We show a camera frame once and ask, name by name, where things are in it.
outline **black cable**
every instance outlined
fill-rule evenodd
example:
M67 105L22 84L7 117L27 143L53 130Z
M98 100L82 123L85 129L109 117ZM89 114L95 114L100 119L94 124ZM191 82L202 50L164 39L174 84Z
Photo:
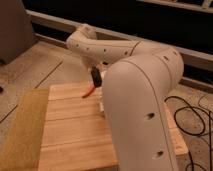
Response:
M192 171L194 171L194 170L195 170L195 168L194 168L194 161L193 161L192 154L191 154L190 151L189 151L189 159L190 159L190 161L191 161L190 165L192 166Z
M211 121L213 121L213 118L211 117L211 113L213 113L212 111L210 111L209 109L206 109L205 107L203 107L200 102L201 100L203 99L204 97L200 98L199 101L198 101L198 105L199 107L196 107L196 106L192 106L191 104L189 104L185 99L181 98L181 97L178 97L178 96L170 96L170 97L167 97L165 99L165 102L167 102L169 99L178 99L182 102L184 102L184 104L186 105L185 107L181 107L179 109L177 109L174 113L174 120L175 120L175 123L177 125L177 127L183 131L185 134L188 134L190 136L196 136L198 138L201 138L208 146L209 146L209 160L210 160L210 171L213 171L212 170L212 142L211 142L211 133L212 133L212 130L211 130ZM192 132L189 132L187 130L185 130L184 128L182 128L180 126L180 124L178 123L178 120L177 120L177 114L182 111L182 110L185 110L185 109L190 109L191 111L194 112L194 114L199 118L199 120L201 121L202 123L202 130L200 132L197 132L197 133L192 133ZM204 121L204 119L202 118L201 114L198 112L202 112L203 114L205 114L206 116L208 116L208 119L209 119L209 130L208 132L206 133L206 123ZM206 136L206 135L209 135L209 144L208 142L203 139L202 137L203 136ZM201 166L200 164L197 164L193 161L193 158L192 158L192 154L191 152L189 151L189 158L190 158L190 163L185 167L185 171L188 171L188 168L189 166L191 166L191 170L194 171L195 169L195 166L198 166L200 167L202 170L206 171L206 169Z
M206 111L208 111L209 113L209 168L210 171L213 171L213 165L212 165L212 129L211 129L211 113L213 113L213 111L207 109L206 107L201 105L201 100L206 96L207 94L203 95L199 100L198 100L198 105L199 107L201 107L202 109L205 109Z
M189 166L192 167L191 163L189 163L188 165L186 165L185 171L188 171ZM200 164L194 163L194 166L198 166L199 168L201 168L203 171L207 171L203 166L201 166Z

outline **wooden plank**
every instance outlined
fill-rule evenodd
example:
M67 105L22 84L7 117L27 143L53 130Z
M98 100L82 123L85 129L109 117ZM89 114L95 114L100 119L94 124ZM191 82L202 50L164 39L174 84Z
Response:
M110 137L105 118L89 116L45 122L42 147Z
M59 100L68 99L74 97L82 97L84 93L88 90L91 82L73 83L73 84L63 84L63 85L53 85L50 87L49 100ZM99 95L99 91L95 91L92 95Z
M182 155L188 153L188 148L178 128L170 128L169 132L171 135L172 145L175 150L175 154Z
M90 82L53 85L44 126L39 170L94 170L118 164L105 118L100 114L100 89L81 95ZM166 108L175 154L188 152Z
M39 171L93 170L117 165L109 137L41 149Z
M46 121L68 119L91 115L100 115L99 96L50 100L47 107Z

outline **screw hole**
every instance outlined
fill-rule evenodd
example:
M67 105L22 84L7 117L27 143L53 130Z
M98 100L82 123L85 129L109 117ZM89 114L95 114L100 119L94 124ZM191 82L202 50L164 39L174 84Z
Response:
M166 59L167 61L169 61L169 58L167 56L163 56L163 57L164 57L164 59Z
M160 157L162 157L162 156L163 156L163 151L158 151L158 152L152 157L152 159L156 160L156 159L158 159L158 158L160 158Z
M144 120L149 121L149 120L153 119L154 117L155 117L154 113L149 113L145 116Z
M103 62L103 64L104 64L104 65L108 65L108 63L107 63L107 62Z

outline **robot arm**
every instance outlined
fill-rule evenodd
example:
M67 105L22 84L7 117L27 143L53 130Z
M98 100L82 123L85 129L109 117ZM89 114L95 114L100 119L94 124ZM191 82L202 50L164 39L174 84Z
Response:
M102 90L121 171L177 171L164 98L182 77L180 54L152 42L95 39L93 28L83 25L67 46L87 59L114 63Z

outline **floor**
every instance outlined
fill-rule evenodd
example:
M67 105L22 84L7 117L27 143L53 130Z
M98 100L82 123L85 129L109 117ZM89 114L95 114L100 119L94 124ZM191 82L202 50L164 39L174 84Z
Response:
M56 47L54 45L45 43L45 42L39 42L37 45L34 46L33 52L39 52L37 55L40 55L41 53L45 53L45 56L48 58L48 61L51 63L52 60L57 61L53 62L53 66L50 67L50 69L47 71L47 68L40 67L41 63L37 63L37 69L32 70L30 68L28 72L20 72L20 77L23 82L28 82L31 79L34 80L35 84L28 84L27 89L32 88L48 88L52 84L61 84L61 83L70 83L70 82L82 82L90 80L90 76L86 70L86 68L83 66L80 57L77 54L73 54L68 50L65 50L60 47ZM28 50L28 55L30 56L30 53L32 52L32 49ZM40 77L35 76L29 78L29 72L38 72L41 73ZM20 82L19 85L16 85L13 87L13 89L16 90L16 92L19 92L19 90L22 88L22 83ZM18 99L21 98L22 93L17 93L16 98L10 99L10 103L13 103L13 107L15 107L15 104L18 103ZM180 96L184 99L186 99L188 102L190 102L192 105L197 106L198 100L205 95L205 92L192 89L183 85L178 85L172 92L170 92L169 95L173 96ZM213 110L213 95L207 94L205 98L202 99L202 105L208 108L209 110ZM2 101L0 103L0 109L4 108L4 103L2 104ZM181 106L184 106L183 103L171 99L168 101L168 106L172 112L180 108ZM2 147L4 143L4 139L7 135L7 131L10 127L11 120L14 117L15 110L11 111L13 109L11 106L10 109L10 115L7 117L7 119L4 120L0 124L0 148ZM2 111L0 113L0 116L3 117L5 113ZM196 132L200 129L202 129L202 125L197 117L193 115L193 113L189 110L185 110L178 115L178 121L182 127L189 130L190 132ZM191 137L183 133L184 139L192 153L193 159L196 163L202 165L206 170L209 170L209 151L208 151L208 145L201 140L200 138ZM185 167L188 163L190 163L189 156L183 155L178 156L178 165L180 168L180 171L184 171ZM202 169L199 167L195 168L196 171L199 171Z

